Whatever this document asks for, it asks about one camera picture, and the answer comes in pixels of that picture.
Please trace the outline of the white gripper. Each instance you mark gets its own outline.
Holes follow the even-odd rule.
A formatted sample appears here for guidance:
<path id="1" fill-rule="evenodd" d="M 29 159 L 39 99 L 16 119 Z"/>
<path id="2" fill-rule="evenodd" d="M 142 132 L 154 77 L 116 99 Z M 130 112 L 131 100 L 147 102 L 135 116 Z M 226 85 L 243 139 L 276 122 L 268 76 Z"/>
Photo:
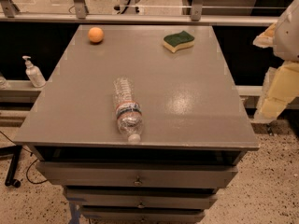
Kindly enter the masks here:
<path id="1" fill-rule="evenodd" d="M 270 67 L 266 72 L 254 113 L 254 122 L 270 123 L 299 96 L 299 0 L 292 1 L 277 24 L 257 35 L 253 45 L 273 47 L 274 54 L 285 61 L 279 68 Z"/>

